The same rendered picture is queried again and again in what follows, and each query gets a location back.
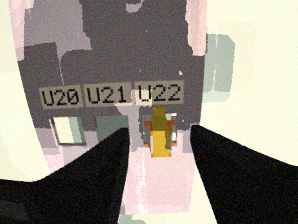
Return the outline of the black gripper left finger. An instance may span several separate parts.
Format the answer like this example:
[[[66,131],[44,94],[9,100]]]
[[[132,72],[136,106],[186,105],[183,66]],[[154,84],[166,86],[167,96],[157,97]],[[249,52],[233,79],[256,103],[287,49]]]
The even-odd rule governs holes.
[[[118,224],[128,160],[120,128],[41,180],[0,179],[0,224]]]

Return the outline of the grey rail plate with square holes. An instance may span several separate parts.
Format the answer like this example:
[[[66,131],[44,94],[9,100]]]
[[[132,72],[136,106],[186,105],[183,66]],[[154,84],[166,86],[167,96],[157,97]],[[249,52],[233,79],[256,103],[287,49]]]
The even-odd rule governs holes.
[[[100,143],[96,116],[128,115],[120,214],[189,212],[206,0],[8,0],[8,6],[25,100],[51,175]],[[142,115],[154,115],[153,105],[177,113],[172,156],[152,157],[145,148]],[[81,117],[86,143],[60,143],[57,117]]]

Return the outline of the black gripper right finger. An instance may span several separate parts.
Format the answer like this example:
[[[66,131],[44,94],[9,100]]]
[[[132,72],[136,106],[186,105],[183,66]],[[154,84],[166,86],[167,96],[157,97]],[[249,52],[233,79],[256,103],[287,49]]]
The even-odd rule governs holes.
[[[190,145],[216,224],[298,224],[298,165],[190,125]]]

